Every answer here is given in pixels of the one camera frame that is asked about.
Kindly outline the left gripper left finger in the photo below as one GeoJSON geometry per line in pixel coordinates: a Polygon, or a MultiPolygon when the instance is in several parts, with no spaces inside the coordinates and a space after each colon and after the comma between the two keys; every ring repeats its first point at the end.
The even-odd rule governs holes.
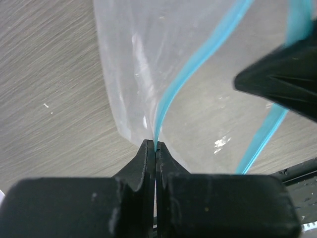
{"type": "Polygon", "coordinates": [[[0,207],[3,238],[151,238],[154,143],[110,178],[27,178],[0,207]]]}

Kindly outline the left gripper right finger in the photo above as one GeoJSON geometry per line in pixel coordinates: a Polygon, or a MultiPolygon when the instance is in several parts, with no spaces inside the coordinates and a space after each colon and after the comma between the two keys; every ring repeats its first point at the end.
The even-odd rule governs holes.
{"type": "Polygon", "coordinates": [[[268,175],[191,174],[157,144],[157,236],[297,238],[301,223],[285,185],[268,175]]]}

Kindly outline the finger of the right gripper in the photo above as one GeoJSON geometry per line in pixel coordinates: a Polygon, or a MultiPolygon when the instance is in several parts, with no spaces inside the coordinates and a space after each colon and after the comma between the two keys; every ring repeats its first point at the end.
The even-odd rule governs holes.
{"type": "Polygon", "coordinates": [[[317,29],[303,40],[277,48],[234,79],[238,91],[266,98],[317,120],[317,29]]]}

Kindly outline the clear zip top bag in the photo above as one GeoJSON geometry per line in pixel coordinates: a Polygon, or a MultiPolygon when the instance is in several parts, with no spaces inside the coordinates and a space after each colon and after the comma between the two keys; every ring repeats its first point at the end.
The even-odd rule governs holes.
{"type": "Polygon", "coordinates": [[[314,0],[96,0],[99,49],[119,133],[164,142],[194,173],[248,172],[288,110],[235,76],[308,36],[314,0]]]}

